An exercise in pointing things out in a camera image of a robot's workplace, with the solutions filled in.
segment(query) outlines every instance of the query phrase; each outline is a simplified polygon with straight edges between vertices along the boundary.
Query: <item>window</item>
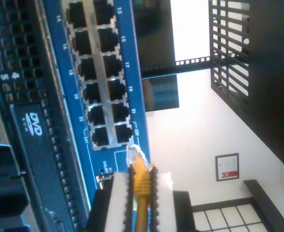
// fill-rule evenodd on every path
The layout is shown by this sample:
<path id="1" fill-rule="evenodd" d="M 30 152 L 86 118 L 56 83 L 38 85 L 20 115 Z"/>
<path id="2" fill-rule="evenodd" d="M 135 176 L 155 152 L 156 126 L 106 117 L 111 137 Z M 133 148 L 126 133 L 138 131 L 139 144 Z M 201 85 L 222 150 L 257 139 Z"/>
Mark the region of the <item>window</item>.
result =
<path id="1" fill-rule="evenodd" d="M 268 232 L 253 198 L 193 206 L 196 229 L 201 232 Z"/>

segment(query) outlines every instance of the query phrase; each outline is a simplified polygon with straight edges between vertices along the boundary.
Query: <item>ethernet port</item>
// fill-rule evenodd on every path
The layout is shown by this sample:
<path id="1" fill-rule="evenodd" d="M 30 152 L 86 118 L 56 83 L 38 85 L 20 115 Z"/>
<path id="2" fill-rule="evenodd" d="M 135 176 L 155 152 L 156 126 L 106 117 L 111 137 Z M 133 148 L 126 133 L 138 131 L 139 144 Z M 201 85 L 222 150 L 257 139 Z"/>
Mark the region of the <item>ethernet port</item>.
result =
<path id="1" fill-rule="evenodd" d="M 94 126 L 104 125 L 105 121 L 102 106 L 92 107 L 91 110 L 87 113 L 87 118 L 94 124 Z"/>
<path id="2" fill-rule="evenodd" d="M 112 112 L 114 122 L 123 122 L 129 115 L 128 107 L 124 106 L 122 103 L 112 104 Z"/>
<path id="3" fill-rule="evenodd" d="M 118 36 L 112 28 L 99 29 L 99 38 L 102 52 L 114 51 L 118 44 Z"/>
<path id="4" fill-rule="evenodd" d="M 90 104 L 101 102 L 98 83 L 87 84 L 82 94 L 83 98 L 88 100 Z"/>
<path id="5" fill-rule="evenodd" d="M 96 72 L 93 58 L 84 58 L 78 67 L 79 74 L 84 77 L 84 80 L 96 80 Z"/>
<path id="6" fill-rule="evenodd" d="M 115 126 L 115 131 L 118 143 L 127 143 L 132 137 L 132 129 L 126 124 Z"/>
<path id="7" fill-rule="evenodd" d="M 75 39 L 72 41 L 72 45 L 76 51 L 79 52 L 79 55 L 91 55 L 91 47 L 88 37 L 88 32 L 86 30 L 84 31 L 78 31 L 75 34 Z"/>
<path id="8" fill-rule="evenodd" d="M 96 128 L 92 134 L 92 141 L 96 146 L 109 145 L 107 129 L 105 127 Z"/>
<path id="9" fill-rule="evenodd" d="M 113 6 L 107 0 L 94 0 L 97 24 L 110 24 L 110 19 L 114 16 Z"/>
<path id="10" fill-rule="evenodd" d="M 111 101 L 122 100 L 126 93 L 125 86 L 119 80 L 108 81 L 108 88 Z"/>
<path id="11" fill-rule="evenodd" d="M 122 71 L 122 61 L 116 58 L 116 55 L 104 56 L 104 67 L 107 77 L 118 76 Z"/>
<path id="12" fill-rule="evenodd" d="M 73 24 L 73 28 L 86 27 L 82 2 L 69 3 L 69 10 L 67 10 L 67 19 L 69 23 Z"/>

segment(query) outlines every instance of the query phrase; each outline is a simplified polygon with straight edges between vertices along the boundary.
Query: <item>dvd logo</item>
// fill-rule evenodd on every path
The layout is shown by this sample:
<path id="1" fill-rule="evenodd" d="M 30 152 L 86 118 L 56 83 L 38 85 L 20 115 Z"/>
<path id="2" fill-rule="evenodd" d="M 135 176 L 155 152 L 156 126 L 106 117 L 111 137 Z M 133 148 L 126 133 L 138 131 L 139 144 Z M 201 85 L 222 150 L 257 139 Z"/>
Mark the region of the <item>dvd logo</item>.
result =
<path id="1" fill-rule="evenodd" d="M 37 113 L 26 113 L 25 118 L 31 135 L 33 136 L 34 134 L 36 134 L 38 136 L 41 136 L 42 128 L 39 124 L 39 118 Z"/>

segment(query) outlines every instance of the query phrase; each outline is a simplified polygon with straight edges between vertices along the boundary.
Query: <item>blue switch panel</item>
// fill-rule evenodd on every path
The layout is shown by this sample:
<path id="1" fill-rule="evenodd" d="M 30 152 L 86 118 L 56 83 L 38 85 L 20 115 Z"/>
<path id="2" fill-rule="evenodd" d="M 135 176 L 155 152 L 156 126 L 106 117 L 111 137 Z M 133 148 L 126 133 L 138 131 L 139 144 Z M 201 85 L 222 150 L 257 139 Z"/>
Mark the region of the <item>blue switch panel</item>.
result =
<path id="1" fill-rule="evenodd" d="M 68 36 L 68 19 L 66 12 L 64 11 L 64 1 L 61 0 L 43 0 L 46 18 L 48 21 L 48 26 L 50 30 L 50 36 L 53 44 L 53 49 L 56 57 L 56 62 L 58 65 L 59 76 L 61 79 L 61 84 L 63 87 L 63 92 L 65 94 L 65 101 L 68 107 L 69 117 L 72 125 L 72 130 L 74 134 L 74 140 L 77 147 L 78 157 L 81 163 L 81 167 L 84 174 L 85 185 L 88 192 L 89 202 L 92 203 L 95 191 L 99 188 L 96 182 L 96 176 L 104 173 L 113 172 L 126 172 L 126 144 L 122 143 L 119 147 L 106 147 L 103 149 L 98 149 L 94 146 L 92 141 L 92 130 L 93 128 L 101 128 L 100 126 L 91 127 L 89 119 L 87 117 L 87 107 L 90 105 L 85 104 L 85 98 L 83 96 L 83 90 L 81 86 L 86 86 L 88 82 L 81 83 L 81 78 L 79 77 L 78 69 L 75 64 L 76 58 L 72 56 L 74 54 L 72 48 L 72 41 Z M 130 125 L 133 137 L 130 139 L 132 143 L 140 145 L 142 151 L 146 154 L 147 159 L 150 161 L 150 151 L 148 144 L 147 128 L 146 128 L 146 116 L 145 108 L 143 102 L 143 92 L 141 86 L 141 76 L 139 68 L 139 60 L 137 53 L 137 42 L 135 39 L 135 28 L 132 13 L 132 5 L 129 0 L 114 0 L 114 15 L 112 20 L 116 22 L 115 27 L 118 30 L 118 41 L 120 47 L 123 73 L 123 80 L 126 81 L 126 99 L 129 109 L 129 118 L 127 124 Z M 105 29 L 109 26 L 100 26 L 98 29 Z M 75 29 L 74 32 L 79 33 L 80 31 L 86 29 Z M 97 53 L 94 52 L 89 57 L 97 57 L 98 62 L 95 61 L 95 66 L 100 66 L 101 56 L 112 56 L 114 53 Z M 114 81 L 115 78 L 107 77 L 107 81 Z M 98 101 L 92 106 L 101 106 Z"/>

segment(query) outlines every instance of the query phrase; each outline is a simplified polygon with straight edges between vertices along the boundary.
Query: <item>framed certificate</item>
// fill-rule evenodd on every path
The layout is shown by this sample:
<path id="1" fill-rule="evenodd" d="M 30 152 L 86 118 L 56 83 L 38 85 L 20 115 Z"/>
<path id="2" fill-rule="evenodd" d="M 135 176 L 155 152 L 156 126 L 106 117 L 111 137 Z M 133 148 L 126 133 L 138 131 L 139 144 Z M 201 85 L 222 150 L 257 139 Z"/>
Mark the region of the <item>framed certificate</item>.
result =
<path id="1" fill-rule="evenodd" d="M 240 178 L 239 154 L 216 156 L 216 180 L 232 180 Z"/>

